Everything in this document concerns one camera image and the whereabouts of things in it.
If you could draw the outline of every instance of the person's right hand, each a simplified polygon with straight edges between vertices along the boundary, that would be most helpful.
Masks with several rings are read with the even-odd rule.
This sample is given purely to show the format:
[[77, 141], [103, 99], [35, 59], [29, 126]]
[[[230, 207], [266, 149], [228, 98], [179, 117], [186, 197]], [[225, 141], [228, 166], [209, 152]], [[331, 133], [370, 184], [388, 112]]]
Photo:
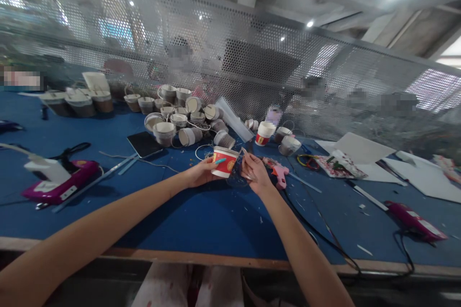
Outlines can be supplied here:
[[256, 176], [256, 181], [247, 180], [253, 192], [261, 197], [262, 194], [275, 189], [263, 161], [251, 153], [246, 153], [243, 156], [243, 160], [245, 160], [246, 164], [253, 170], [254, 176]]

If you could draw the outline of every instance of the scissors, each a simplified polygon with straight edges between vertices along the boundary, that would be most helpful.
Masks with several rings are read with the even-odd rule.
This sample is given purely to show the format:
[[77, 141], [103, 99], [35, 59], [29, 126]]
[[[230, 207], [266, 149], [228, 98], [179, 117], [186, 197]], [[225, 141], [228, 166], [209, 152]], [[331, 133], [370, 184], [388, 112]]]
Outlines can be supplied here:
[[[302, 158], [306, 157], [306, 162], [304, 163], [302, 161]], [[297, 155], [296, 159], [298, 160], [298, 163], [306, 168], [309, 168], [311, 170], [320, 170], [320, 166], [318, 165], [317, 161], [315, 160], [317, 156], [314, 155], [309, 155], [309, 154], [302, 154], [302, 155]]]

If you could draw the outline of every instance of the person's left hand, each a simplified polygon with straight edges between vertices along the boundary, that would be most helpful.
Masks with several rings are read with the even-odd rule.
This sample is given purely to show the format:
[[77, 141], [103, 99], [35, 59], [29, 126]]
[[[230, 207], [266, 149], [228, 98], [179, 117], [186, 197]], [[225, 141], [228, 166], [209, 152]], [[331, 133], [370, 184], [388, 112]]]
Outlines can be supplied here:
[[223, 179], [223, 177], [219, 177], [211, 173], [211, 170], [216, 169], [217, 166], [218, 165], [213, 162], [213, 157], [209, 157], [199, 164], [194, 165], [192, 168], [187, 169], [184, 172], [184, 177], [188, 181], [187, 187], [198, 187], [210, 181]]

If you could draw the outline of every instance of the wooden table edge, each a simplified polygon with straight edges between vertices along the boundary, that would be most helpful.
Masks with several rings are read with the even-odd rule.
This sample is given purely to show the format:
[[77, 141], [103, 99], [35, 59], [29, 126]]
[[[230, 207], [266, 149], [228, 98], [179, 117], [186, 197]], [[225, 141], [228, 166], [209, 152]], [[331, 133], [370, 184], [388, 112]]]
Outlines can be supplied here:
[[[25, 252], [41, 240], [0, 236], [0, 250]], [[290, 271], [291, 265], [286, 260], [256, 259], [230, 257], [215, 254], [159, 251], [135, 248], [112, 247], [102, 255], [118, 259], [147, 260], [168, 263], [223, 265], [243, 268], [270, 269]], [[356, 260], [362, 271], [404, 273], [408, 271], [407, 264], [375, 261]], [[332, 265], [338, 274], [356, 274], [357, 271], [348, 264]], [[435, 275], [448, 277], [461, 277], [461, 268], [435, 265], [415, 265], [415, 273], [419, 275]]]

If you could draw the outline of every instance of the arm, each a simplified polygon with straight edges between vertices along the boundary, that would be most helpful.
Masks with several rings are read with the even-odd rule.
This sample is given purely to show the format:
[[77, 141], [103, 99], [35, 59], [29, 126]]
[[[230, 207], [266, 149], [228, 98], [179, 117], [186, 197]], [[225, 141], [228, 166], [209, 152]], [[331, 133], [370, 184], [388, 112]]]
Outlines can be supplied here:
[[309, 305], [354, 306], [327, 258], [272, 185], [262, 161], [251, 154], [243, 159], [257, 179], [249, 182], [250, 187], [267, 208]]
[[212, 158], [98, 209], [68, 225], [0, 272], [0, 306], [42, 306], [67, 277], [109, 249], [183, 189], [218, 177]]

